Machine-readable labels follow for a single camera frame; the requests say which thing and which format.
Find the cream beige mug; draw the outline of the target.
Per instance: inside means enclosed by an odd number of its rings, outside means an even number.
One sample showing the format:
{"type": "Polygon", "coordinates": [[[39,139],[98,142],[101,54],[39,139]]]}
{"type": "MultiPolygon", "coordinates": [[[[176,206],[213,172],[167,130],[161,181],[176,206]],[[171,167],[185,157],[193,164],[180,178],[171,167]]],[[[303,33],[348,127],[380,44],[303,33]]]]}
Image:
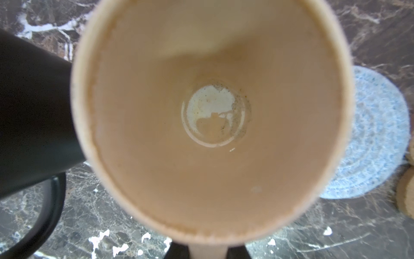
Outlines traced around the cream beige mug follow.
{"type": "Polygon", "coordinates": [[[100,1],[73,62],[92,169],[192,259],[225,259],[319,197],[354,114],[326,1],[100,1]]]}

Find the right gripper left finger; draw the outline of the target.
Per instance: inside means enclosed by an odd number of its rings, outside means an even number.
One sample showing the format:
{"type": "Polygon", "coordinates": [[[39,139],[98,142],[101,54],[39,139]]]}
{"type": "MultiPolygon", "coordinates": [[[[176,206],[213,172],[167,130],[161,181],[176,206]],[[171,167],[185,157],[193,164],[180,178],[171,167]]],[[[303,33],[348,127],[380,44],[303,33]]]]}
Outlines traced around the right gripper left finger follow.
{"type": "Polygon", "coordinates": [[[164,259],[189,259],[189,248],[186,245],[172,242],[164,259]]]}

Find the black mug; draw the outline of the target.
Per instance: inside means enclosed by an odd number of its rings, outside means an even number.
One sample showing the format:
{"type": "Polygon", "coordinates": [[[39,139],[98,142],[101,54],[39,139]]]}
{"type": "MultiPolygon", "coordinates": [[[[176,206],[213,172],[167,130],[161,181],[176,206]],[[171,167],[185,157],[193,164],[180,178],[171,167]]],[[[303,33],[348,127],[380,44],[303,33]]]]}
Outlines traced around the black mug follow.
{"type": "Polygon", "coordinates": [[[1,31],[1,197],[43,183],[34,226],[3,259],[26,259],[63,211],[66,171],[84,162],[70,103],[70,62],[1,31]]]}

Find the cork flower-shaped coaster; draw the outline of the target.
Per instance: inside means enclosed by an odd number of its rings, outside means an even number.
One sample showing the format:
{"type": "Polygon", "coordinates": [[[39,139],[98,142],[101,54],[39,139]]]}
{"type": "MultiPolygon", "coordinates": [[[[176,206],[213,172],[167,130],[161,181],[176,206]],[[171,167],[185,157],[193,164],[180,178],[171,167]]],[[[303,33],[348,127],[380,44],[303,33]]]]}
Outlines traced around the cork flower-shaped coaster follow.
{"type": "Polygon", "coordinates": [[[402,175],[396,190],[398,209],[410,218],[414,218],[414,137],[411,137],[406,156],[410,167],[402,175]]]}

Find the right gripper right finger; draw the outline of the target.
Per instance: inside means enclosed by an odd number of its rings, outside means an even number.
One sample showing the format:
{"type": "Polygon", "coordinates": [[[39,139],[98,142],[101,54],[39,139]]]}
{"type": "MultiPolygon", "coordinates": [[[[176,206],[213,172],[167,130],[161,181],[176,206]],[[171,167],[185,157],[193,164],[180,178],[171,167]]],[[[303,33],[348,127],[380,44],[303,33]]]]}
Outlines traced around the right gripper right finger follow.
{"type": "Polygon", "coordinates": [[[251,259],[251,256],[245,245],[231,247],[227,251],[226,259],[251,259]]]}

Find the grey woven round coaster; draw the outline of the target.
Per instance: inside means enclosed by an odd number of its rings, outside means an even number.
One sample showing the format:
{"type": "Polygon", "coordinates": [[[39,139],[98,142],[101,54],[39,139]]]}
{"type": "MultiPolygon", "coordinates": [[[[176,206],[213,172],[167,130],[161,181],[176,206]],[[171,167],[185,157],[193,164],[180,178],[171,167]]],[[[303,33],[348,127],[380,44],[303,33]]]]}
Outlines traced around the grey woven round coaster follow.
{"type": "Polygon", "coordinates": [[[409,109],[387,77],[354,66],[356,108],[351,140],[322,199],[350,199],[383,184],[402,163],[409,144],[409,109]]]}

